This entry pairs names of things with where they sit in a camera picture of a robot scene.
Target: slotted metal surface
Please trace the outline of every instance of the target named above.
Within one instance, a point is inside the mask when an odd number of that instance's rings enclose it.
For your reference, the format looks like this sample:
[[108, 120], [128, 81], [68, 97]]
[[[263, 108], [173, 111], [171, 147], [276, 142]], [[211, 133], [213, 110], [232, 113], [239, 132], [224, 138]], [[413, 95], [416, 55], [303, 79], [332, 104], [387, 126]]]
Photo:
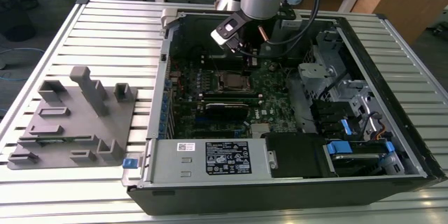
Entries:
[[[139, 87], [127, 151], [143, 151], [161, 43], [159, 19], [167, 7], [213, 9], [208, 5], [107, 0], [76, 5], [37, 66], [41, 70], [31, 76], [5, 117], [12, 121], [1, 124], [8, 127], [0, 135], [0, 223], [355, 223], [360, 220], [363, 223], [445, 223], [448, 182], [419, 192], [393, 195], [369, 206], [153, 217], [144, 214], [127, 195], [120, 182], [121, 167], [7, 168], [8, 154], [16, 148], [17, 137], [39, 104], [37, 86], [44, 79], [75, 85], [68, 78], [73, 65], [89, 66], [93, 79], [100, 79], [105, 86], [128, 82]], [[335, 13], [321, 12], [320, 15], [333, 16]], [[343, 16], [353, 26], [440, 165], [448, 170], [444, 91], [384, 21], [368, 14]], [[132, 170], [132, 174], [137, 177], [139, 170]]]

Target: warning label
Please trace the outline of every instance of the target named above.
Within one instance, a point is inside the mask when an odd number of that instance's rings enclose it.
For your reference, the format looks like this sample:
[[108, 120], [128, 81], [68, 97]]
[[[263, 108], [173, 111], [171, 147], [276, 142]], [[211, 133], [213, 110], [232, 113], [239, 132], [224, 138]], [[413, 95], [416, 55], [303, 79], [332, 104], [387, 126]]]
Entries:
[[247, 142], [207, 142], [205, 161], [209, 175], [252, 173]]

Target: blue latch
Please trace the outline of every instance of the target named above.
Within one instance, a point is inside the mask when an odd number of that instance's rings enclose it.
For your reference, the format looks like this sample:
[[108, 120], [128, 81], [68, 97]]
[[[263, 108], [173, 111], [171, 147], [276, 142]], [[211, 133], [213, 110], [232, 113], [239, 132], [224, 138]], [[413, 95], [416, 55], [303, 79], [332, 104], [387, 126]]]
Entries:
[[385, 147], [387, 147], [387, 150], [388, 150], [389, 152], [395, 152], [395, 147], [393, 147], [392, 142], [385, 142]]
[[348, 141], [333, 141], [327, 144], [329, 154], [353, 153]]
[[351, 130], [351, 127], [348, 125], [348, 122], [345, 119], [341, 120], [341, 123], [343, 123], [343, 126], [344, 126], [344, 129], [345, 129], [345, 133], [347, 135], [351, 135], [352, 134], [352, 130]]
[[139, 159], [125, 158], [123, 160], [123, 168], [124, 169], [137, 169], [139, 168]]

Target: blue cable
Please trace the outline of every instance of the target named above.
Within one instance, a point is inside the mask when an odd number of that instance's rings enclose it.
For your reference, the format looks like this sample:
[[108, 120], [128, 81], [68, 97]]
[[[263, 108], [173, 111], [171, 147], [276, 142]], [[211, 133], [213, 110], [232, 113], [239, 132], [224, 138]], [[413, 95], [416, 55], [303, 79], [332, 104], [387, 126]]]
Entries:
[[9, 79], [9, 78], [0, 77], [0, 80], [5, 80], [5, 81], [24, 81], [24, 80], [28, 80], [28, 78], [24, 78], [24, 79]]

